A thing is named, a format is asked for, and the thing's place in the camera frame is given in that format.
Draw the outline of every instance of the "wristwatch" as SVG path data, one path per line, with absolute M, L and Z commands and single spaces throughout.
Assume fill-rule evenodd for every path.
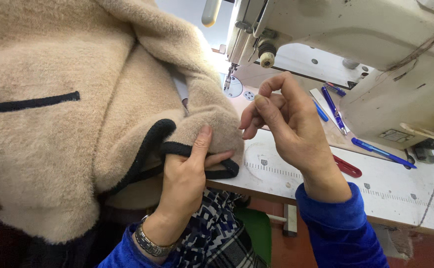
M 145 252 L 155 256 L 155 257 L 164 257 L 167 256 L 175 247 L 176 244 L 173 243 L 170 246 L 158 246 L 154 244 L 151 240 L 149 240 L 143 232 L 143 223 L 149 217 L 149 214 L 144 216 L 144 218 L 139 222 L 138 227 L 136 228 L 136 232 L 134 233 L 134 237 L 137 241 L 137 244 L 144 249 Z

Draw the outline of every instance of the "green object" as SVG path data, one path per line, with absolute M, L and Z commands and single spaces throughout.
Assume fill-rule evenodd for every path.
M 234 214 L 245 225 L 252 240 L 253 250 L 268 265 L 272 262 L 272 229 L 270 218 L 262 211 L 249 208 L 235 208 Z

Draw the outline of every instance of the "coat sleeve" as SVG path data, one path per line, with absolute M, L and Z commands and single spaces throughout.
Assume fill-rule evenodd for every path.
M 319 267 L 385 267 L 387 258 L 369 224 L 359 188 L 348 183 L 352 197 L 344 203 L 309 198 L 301 184 L 295 197 L 308 226 Z
M 113 251 L 106 257 L 97 267 L 120 267 L 120 268 L 170 268 L 174 267 L 177 261 L 178 254 L 173 251 L 169 254 L 161 266 L 153 263 L 134 244 L 134 231 L 136 231 L 137 224 L 132 224 L 126 228 L 123 234 L 123 239 L 113 249 Z

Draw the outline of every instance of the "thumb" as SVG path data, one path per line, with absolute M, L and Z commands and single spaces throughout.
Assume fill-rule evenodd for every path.
M 260 116 L 272 131 L 275 138 L 283 137 L 288 132 L 294 134 L 293 130 L 285 122 L 280 109 L 276 107 L 267 97 L 255 95 L 255 106 Z
M 205 124 L 197 135 L 196 141 L 192 146 L 192 152 L 190 154 L 189 160 L 197 165 L 202 165 L 204 167 L 204 162 L 206 160 L 207 151 L 212 141 L 212 128 L 210 125 Z

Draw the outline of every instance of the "woman's right hand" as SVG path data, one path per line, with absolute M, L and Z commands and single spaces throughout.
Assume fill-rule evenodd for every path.
M 273 91 L 281 89 L 281 94 Z M 290 72 L 266 79 L 242 113 L 243 139 L 268 125 L 277 152 L 301 171 L 308 196 L 327 203 L 344 202 L 351 190 L 333 160 L 315 104 Z

